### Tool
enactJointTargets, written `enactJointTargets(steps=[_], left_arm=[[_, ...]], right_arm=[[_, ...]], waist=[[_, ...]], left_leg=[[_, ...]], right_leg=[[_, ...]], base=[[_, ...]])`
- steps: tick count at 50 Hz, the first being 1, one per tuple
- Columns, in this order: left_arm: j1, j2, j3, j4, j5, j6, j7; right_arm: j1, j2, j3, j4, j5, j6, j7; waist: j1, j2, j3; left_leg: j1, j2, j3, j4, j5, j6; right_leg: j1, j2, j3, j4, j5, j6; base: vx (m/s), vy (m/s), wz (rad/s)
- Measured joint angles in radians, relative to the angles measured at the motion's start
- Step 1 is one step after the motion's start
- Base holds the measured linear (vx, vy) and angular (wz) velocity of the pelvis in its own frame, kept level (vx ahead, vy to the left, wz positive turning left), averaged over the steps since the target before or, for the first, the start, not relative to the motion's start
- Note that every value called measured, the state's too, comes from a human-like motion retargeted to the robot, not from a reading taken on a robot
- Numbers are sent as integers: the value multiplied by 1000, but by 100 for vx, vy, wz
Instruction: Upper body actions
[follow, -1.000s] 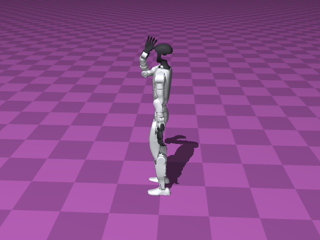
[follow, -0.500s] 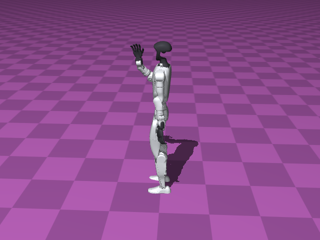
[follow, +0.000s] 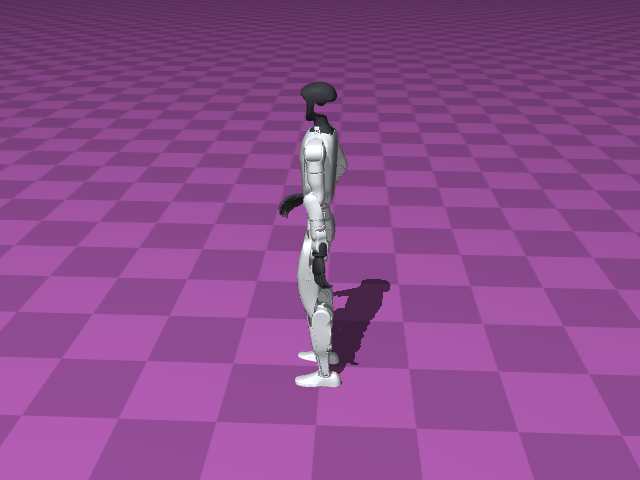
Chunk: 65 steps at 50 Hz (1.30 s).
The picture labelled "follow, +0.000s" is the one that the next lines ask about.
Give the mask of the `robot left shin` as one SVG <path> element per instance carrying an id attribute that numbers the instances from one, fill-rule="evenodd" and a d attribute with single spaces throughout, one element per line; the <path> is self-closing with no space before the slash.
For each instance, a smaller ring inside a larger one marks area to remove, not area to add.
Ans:
<path id="1" fill-rule="evenodd" d="M 309 333 L 320 377 L 329 377 L 329 352 L 332 350 L 331 314 L 325 309 L 318 309 L 312 315 L 312 321 L 307 315 Z M 331 338 L 331 339 L 330 339 Z M 327 376 L 325 375 L 327 374 Z"/>

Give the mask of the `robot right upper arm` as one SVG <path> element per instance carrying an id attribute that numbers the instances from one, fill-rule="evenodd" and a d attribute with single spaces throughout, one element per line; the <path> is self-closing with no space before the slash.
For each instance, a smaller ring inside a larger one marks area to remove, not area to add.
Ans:
<path id="1" fill-rule="evenodd" d="M 329 124 L 333 126 L 331 123 Z M 347 160 L 338 142 L 336 177 L 342 176 L 346 172 L 346 170 L 347 170 Z"/>

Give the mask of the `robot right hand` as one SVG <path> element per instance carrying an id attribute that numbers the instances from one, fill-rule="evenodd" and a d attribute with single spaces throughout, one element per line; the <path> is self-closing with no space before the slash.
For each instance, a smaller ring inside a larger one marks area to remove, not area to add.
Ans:
<path id="1" fill-rule="evenodd" d="M 286 218 L 288 218 L 288 213 L 294 209 L 295 207 L 301 205 L 303 203 L 303 193 L 302 194 L 294 194 L 287 196 L 279 205 L 279 213 L 284 217 L 284 213 Z"/>

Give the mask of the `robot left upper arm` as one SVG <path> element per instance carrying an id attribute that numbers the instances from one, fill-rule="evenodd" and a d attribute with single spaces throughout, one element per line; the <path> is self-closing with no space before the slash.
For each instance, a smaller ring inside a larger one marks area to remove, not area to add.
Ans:
<path id="1" fill-rule="evenodd" d="M 315 195 L 322 206 L 325 199 L 324 162 L 326 159 L 326 148 L 322 139 L 308 141 L 304 147 L 304 159 L 307 167 L 307 181 L 311 187 L 311 192 L 307 195 Z"/>

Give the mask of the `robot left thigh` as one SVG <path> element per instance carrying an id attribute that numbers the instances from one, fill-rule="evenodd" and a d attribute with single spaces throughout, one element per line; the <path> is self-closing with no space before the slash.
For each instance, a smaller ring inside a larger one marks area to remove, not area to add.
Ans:
<path id="1" fill-rule="evenodd" d="M 327 236 L 326 236 L 327 240 Z M 324 257 L 324 262 L 327 261 L 329 245 L 330 241 L 328 241 L 328 250 L 327 256 Z M 334 310 L 332 306 L 327 302 L 318 301 L 318 295 L 320 293 L 321 287 L 315 283 L 314 274 L 312 272 L 312 265 L 314 256 L 312 256 L 312 238 L 304 239 L 299 260 L 297 266 L 297 283 L 299 295 L 301 298 L 301 302 L 303 307 L 312 321 L 312 315 L 318 309 L 325 309 L 331 314 L 331 322 L 334 317 Z"/>

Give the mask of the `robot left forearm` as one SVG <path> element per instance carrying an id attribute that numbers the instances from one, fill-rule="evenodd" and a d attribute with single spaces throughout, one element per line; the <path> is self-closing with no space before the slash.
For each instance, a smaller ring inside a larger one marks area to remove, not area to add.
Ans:
<path id="1" fill-rule="evenodd" d="M 304 205 L 310 221 L 310 233 L 312 238 L 312 250 L 319 253 L 319 245 L 324 242 L 327 245 L 326 240 L 326 228 L 324 218 L 326 213 L 322 211 L 318 198 L 315 195 L 307 195 L 304 198 Z"/>

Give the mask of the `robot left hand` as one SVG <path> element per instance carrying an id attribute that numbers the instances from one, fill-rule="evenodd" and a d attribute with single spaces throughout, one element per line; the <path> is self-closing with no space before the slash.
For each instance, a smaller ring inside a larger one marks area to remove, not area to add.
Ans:
<path id="1" fill-rule="evenodd" d="M 312 265 L 312 272 L 314 274 L 314 281 L 316 284 L 318 284 L 320 287 L 322 288 L 330 288 L 333 287 L 332 285 L 329 285 L 326 281 L 326 277 L 325 277 L 325 264 L 324 264 L 324 257 L 327 256 L 327 245 L 326 243 L 322 242 L 319 245 L 319 253 L 316 252 L 312 252 L 312 256 L 314 256 L 314 260 L 313 260 L 313 265 Z"/>

